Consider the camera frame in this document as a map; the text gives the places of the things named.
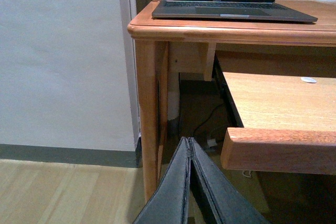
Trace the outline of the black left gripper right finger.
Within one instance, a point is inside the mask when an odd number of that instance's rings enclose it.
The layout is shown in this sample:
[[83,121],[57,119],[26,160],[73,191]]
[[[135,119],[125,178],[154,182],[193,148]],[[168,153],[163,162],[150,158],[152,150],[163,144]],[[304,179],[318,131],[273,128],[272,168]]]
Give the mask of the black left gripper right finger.
[[194,138],[191,155],[191,190],[206,223],[268,223],[230,183]]

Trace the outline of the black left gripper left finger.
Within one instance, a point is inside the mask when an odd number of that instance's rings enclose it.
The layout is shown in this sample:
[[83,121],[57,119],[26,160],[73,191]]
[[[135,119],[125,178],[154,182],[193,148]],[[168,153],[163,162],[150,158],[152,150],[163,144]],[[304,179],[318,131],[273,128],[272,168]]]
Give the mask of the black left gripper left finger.
[[191,152],[181,138],[161,182],[134,223],[188,223]]

